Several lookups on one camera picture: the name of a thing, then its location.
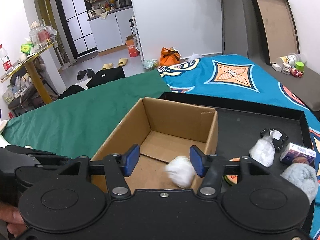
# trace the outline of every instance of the orange bag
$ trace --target orange bag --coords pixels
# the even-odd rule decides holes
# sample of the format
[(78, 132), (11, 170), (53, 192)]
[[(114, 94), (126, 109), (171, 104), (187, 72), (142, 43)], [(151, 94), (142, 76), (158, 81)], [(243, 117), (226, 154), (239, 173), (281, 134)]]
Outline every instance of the orange bag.
[(181, 56), (177, 50), (162, 48), (159, 64), (160, 66), (176, 65), (180, 63), (180, 58)]

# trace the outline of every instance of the glass jar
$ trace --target glass jar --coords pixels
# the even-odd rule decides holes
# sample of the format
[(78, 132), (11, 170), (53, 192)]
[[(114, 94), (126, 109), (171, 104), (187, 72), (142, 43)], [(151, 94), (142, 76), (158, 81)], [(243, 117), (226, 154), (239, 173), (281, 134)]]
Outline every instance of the glass jar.
[(31, 31), (29, 32), (31, 42), (35, 48), (35, 52), (48, 47), (46, 30), (37, 21), (31, 24)]

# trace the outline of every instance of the slipper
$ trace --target slipper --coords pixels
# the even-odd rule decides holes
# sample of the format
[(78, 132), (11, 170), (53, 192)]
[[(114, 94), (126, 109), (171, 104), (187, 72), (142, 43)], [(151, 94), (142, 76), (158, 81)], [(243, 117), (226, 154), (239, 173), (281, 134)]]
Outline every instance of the slipper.
[(88, 68), (87, 75), (88, 75), (88, 78), (92, 78), (95, 75), (95, 72), (91, 68)]
[(86, 73), (87, 72), (85, 70), (79, 70), (78, 75), (77, 75), (77, 80), (79, 81), (79, 80), (83, 79)]
[(113, 63), (104, 64), (102, 69), (109, 69), (113, 67)]
[(127, 64), (128, 59), (127, 58), (121, 58), (119, 59), (118, 67), (123, 67)]

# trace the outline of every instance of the white wall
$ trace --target white wall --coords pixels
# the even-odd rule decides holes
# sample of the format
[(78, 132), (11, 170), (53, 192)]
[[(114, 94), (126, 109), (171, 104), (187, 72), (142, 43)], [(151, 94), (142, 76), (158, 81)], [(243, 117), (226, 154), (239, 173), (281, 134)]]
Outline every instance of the white wall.
[(320, 74), (320, 0), (288, 1), (297, 27), (300, 52), (308, 59), (306, 66)]
[[(29, 37), (29, 24), (23, 6), (23, 0), (0, 0), (0, 14), (6, 15), (6, 11), (10, 8), (15, 8), (10, 13), (10, 17), (2, 17), (0, 21), (0, 44), (4, 46), (9, 54), (11, 62), (18, 60), (20, 56), (20, 47), (25, 39)], [(4, 74), (4, 68), (0, 65), (0, 75)], [(8, 105), (2, 99), (3, 93), (10, 84), (9, 80), (0, 83), (0, 109), (1, 120), (9, 119)]]
[(220, 0), (132, 0), (132, 5), (145, 59), (159, 59), (162, 47), (177, 47), (182, 57), (222, 52)]

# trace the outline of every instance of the black slipper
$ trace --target black slipper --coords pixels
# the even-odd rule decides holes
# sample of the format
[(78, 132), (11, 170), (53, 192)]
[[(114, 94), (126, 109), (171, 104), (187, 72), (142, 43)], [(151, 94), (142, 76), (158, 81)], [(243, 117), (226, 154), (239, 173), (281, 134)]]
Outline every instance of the black slipper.
[(83, 79), (86, 73), (87, 72), (85, 70), (79, 70), (78, 75), (77, 75), (77, 80), (79, 81), (79, 80)]
[(88, 78), (92, 78), (95, 75), (95, 72), (91, 68), (88, 68), (87, 75), (88, 75)]

